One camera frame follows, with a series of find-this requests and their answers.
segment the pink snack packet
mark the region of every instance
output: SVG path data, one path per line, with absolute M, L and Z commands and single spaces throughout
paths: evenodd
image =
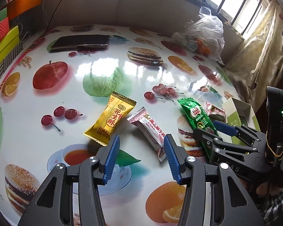
M 156 150 L 159 161 L 162 162 L 166 157 L 164 150 L 164 136 L 166 134 L 164 134 L 150 117 L 147 110 L 142 107 L 135 114 L 127 118 L 127 120 L 142 131 L 152 147 Z
M 208 117 L 212 117 L 223 122 L 225 121 L 224 109 L 220 109 L 207 101 L 204 102 L 204 111 L 208 115 Z

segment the peanut crisp packet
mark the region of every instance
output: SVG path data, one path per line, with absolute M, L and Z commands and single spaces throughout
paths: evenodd
M 166 157 L 164 150 L 165 134 L 150 117 L 147 110 L 142 107 L 135 114 L 127 118 L 127 120 L 142 131 L 152 147 L 156 150 L 159 161 L 162 162 Z
M 83 134 L 101 145 L 107 146 L 110 141 L 111 133 L 119 120 L 123 116 L 126 116 L 135 105 L 136 102 L 134 100 L 113 92 L 99 119 Z

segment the smartphone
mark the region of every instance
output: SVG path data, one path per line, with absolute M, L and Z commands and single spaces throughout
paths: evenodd
M 51 47 L 50 51 L 84 48 L 107 48 L 109 35 L 69 35 L 60 37 Z

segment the rubber band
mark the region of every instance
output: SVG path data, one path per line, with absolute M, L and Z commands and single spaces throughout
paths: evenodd
M 269 150 L 272 152 L 272 154 L 273 154 L 276 158 L 281 157 L 281 156 L 283 155 L 283 151 L 281 152 L 280 155 L 276 155 L 275 152 L 274 152 L 274 151 L 271 149 L 271 147 L 269 146 L 268 141 L 267 141 L 267 132 L 266 132 L 266 137 L 265 137 L 265 139 L 266 139 L 266 145 L 267 145 L 267 147 L 269 148 Z

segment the yellow snack packet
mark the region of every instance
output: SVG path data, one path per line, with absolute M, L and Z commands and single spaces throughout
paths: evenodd
M 134 100 L 113 92 L 99 119 L 83 134 L 103 146 L 108 145 L 111 133 L 119 120 L 128 115 L 135 105 L 136 102 Z

